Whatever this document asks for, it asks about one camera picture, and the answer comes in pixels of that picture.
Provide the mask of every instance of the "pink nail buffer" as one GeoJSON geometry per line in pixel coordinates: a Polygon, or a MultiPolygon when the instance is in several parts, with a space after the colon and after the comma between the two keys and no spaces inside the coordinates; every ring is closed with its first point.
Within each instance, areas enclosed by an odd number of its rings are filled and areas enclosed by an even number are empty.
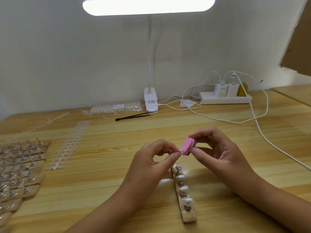
{"type": "Polygon", "coordinates": [[[181,146],[180,152],[181,155],[189,155],[190,154],[190,149],[192,147],[195,147],[196,145],[196,140],[190,137],[187,137],[184,144],[181,146]]]}

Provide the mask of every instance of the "lamp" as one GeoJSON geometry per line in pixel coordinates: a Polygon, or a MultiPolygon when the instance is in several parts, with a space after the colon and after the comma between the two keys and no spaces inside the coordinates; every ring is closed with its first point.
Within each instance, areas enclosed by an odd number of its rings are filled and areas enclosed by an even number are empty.
{"type": "MultiPolygon", "coordinates": [[[[215,0],[86,0],[83,2],[84,10],[90,15],[150,15],[163,13],[200,12],[210,9],[215,0]]],[[[148,16],[148,69],[149,84],[144,89],[144,99],[148,112],[158,111],[156,90],[150,86],[150,60],[149,45],[151,38],[151,17],[148,16]]]]}

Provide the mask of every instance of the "cardboard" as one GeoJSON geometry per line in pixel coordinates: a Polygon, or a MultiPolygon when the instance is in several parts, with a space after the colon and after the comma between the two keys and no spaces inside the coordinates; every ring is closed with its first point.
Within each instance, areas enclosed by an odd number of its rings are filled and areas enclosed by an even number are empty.
{"type": "Polygon", "coordinates": [[[311,0],[305,5],[280,66],[311,76],[311,0]]]}

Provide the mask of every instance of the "yellow plug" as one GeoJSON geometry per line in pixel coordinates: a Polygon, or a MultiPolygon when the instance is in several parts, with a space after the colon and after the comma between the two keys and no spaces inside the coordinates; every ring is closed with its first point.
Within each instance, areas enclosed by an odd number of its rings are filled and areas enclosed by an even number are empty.
{"type": "MultiPolygon", "coordinates": [[[[248,86],[247,86],[247,84],[246,84],[246,83],[243,83],[243,86],[244,86],[246,92],[248,93],[248,86]]],[[[244,92],[244,90],[243,90],[242,85],[239,86],[237,96],[246,96],[246,94],[245,94],[245,92],[244,92]]]]}

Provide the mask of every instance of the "power strip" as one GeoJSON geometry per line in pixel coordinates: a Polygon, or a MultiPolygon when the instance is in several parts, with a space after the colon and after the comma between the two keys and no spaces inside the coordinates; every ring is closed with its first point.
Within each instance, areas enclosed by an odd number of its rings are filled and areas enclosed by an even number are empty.
{"type": "Polygon", "coordinates": [[[200,92],[200,104],[202,105],[216,105],[216,104],[249,104],[252,101],[250,95],[237,97],[218,98],[213,95],[214,92],[200,92]]]}

